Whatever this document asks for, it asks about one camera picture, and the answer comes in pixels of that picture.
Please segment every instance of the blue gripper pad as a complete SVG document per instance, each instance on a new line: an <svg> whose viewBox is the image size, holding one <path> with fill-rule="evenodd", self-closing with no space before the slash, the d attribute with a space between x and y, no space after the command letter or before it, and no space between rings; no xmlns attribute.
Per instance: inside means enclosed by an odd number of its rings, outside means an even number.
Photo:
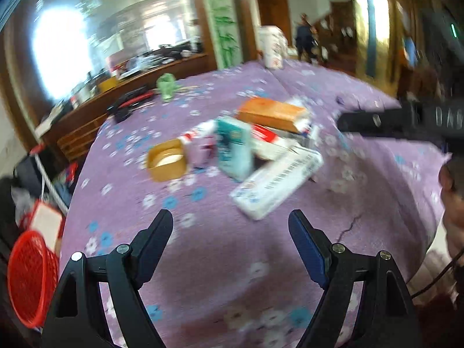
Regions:
<svg viewBox="0 0 464 348"><path fill-rule="evenodd" d="M300 210L290 213L289 232L309 277L325 290L329 286L328 273L332 258L329 248L316 237L318 233L323 233L314 229Z"/></svg>

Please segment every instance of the metal screw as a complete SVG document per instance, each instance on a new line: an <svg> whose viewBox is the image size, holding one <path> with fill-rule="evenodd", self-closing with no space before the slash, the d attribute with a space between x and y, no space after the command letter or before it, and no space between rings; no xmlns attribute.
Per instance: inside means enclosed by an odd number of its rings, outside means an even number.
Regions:
<svg viewBox="0 0 464 348"><path fill-rule="evenodd" d="M390 260L391 259L391 254L388 251L381 251L380 252L380 257L384 260Z"/></svg>
<svg viewBox="0 0 464 348"><path fill-rule="evenodd" d="M374 124L376 127L380 127L380 125L382 124L381 120L380 120L380 116L378 116L377 114L375 114L372 119L374 120Z"/></svg>
<svg viewBox="0 0 464 348"><path fill-rule="evenodd" d="M345 252L345 246L343 246L341 243L335 243L332 246L332 250L335 251L337 254L341 254L342 252Z"/></svg>
<svg viewBox="0 0 464 348"><path fill-rule="evenodd" d="M71 259L77 262L78 260L81 260L82 258L82 252L75 252L74 254L71 255Z"/></svg>
<svg viewBox="0 0 464 348"><path fill-rule="evenodd" d="M129 245L128 244L120 244L116 248L116 251L119 252L120 254L125 254L127 251L129 251Z"/></svg>

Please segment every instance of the white box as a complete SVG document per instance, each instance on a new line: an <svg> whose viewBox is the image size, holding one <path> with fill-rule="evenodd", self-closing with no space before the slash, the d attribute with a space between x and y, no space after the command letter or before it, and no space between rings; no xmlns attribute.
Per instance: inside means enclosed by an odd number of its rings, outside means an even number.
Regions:
<svg viewBox="0 0 464 348"><path fill-rule="evenodd" d="M324 160L319 152L292 146L278 160L256 170L231 192L233 202L253 220L276 209L316 172Z"/></svg>

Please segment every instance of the bright window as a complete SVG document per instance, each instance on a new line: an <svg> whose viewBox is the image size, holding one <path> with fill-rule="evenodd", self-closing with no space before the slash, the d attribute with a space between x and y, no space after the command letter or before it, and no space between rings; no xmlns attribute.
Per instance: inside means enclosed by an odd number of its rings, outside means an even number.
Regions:
<svg viewBox="0 0 464 348"><path fill-rule="evenodd" d="M42 82L54 99L68 96L91 71L84 17L78 10L45 10L37 20L32 40Z"/></svg>

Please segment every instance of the orange box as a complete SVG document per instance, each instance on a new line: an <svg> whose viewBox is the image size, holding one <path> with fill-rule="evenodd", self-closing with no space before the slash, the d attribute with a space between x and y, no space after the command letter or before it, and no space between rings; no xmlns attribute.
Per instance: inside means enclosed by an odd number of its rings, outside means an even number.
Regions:
<svg viewBox="0 0 464 348"><path fill-rule="evenodd" d="M310 120L309 111L304 107L258 97L241 105L235 117L246 123L294 133L301 133Z"/></svg>

